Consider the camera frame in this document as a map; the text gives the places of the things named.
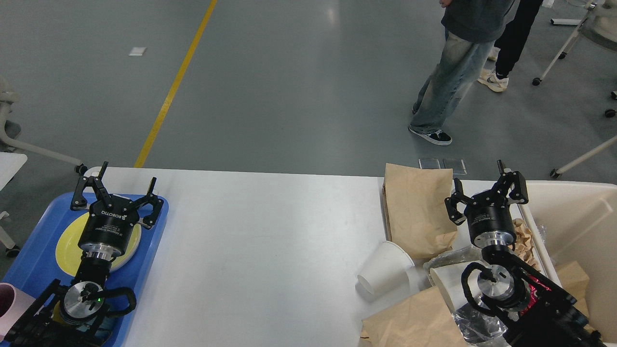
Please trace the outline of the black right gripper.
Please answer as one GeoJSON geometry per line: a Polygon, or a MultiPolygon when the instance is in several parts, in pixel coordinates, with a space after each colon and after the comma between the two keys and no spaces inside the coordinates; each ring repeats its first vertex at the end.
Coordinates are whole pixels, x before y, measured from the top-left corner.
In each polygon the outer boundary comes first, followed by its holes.
{"type": "Polygon", "coordinates": [[[454,179],[454,191],[444,203],[449,219],[460,226],[467,220],[470,241],[478,248],[489,245],[511,246],[516,241],[511,219],[512,204],[527,204],[526,179],[519,171],[505,167],[496,161],[499,178],[489,191],[480,192],[471,198],[466,196],[460,179],[454,179]],[[458,204],[466,207],[466,216],[458,210],[458,204]]]}

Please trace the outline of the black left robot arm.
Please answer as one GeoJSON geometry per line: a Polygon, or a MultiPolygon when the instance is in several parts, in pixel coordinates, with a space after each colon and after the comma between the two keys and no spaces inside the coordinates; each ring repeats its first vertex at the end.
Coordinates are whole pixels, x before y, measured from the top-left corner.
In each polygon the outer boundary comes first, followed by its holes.
{"type": "Polygon", "coordinates": [[[156,254],[168,206],[113,194],[103,173],[55,199],[1,281],[3,347],[119,347],[156,254]]]}

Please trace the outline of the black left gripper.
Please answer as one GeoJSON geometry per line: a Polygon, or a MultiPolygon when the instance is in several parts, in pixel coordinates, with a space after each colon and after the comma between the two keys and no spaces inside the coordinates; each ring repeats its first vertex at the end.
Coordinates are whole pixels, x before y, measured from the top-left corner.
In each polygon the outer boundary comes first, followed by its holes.
{"type": "Polygon", "coordinates": [[[79,211],[88,208],[83,192],[86,187],[92,187],[97,200],[90,205],[89,216],[78,246],[86,253],[86,257],[113,261],[126,253],[135,225],[139,224],[146,230],[155,226],[164,202],[154,193],[157,182],[155,176],[152,177],[147,193],[137,200],[110,195],[102,183],[102,176],[107,167],[108,161],[104,161],[99,176],[80,176],[70,210],[79,211]],[[152,213],[140,217],[138,210],[147,205],[152,206],[152,213]]]}

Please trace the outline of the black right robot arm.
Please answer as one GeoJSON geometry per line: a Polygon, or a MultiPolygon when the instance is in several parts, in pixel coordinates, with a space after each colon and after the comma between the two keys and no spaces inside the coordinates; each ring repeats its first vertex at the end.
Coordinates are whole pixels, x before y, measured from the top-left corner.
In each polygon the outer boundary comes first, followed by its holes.
{"type": "Polygon", "coordinates": [[[600,332],[586,330],[588,318],[575,308],[577,299],[515,254],[510,205],[529,202],[526,180],[502,161],[497,165],[500,176],[491,189],[466,196],[456,178],[444,200],[454,224],[467,222],[471,244],[484,260],[461,274],[467,302],[504,323],[503,338],[512,347],[602,347],[600,332]]]}

